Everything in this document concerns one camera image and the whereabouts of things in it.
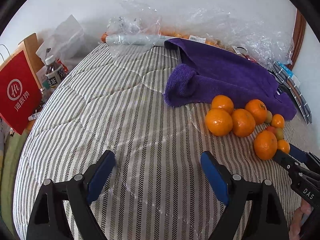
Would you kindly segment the right hand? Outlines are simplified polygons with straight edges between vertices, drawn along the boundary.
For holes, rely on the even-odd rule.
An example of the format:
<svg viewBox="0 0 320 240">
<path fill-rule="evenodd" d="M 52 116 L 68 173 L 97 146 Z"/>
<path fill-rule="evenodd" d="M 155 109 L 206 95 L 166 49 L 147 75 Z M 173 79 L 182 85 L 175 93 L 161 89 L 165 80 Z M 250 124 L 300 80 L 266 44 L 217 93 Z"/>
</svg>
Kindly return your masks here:
<svg viewBox="0 0 320 240">
<path fill-rule="evenodd" d="M 304 215 L 308 216 L 311 213 L 311 205 L 306 202 L 304 199 L 301 201 L 301 205 L 298 209 L 295 210 L 292 223 L 289 230 L 289 239 L 290 240 L 299 240 L 301 221 Z"/>
</svg>

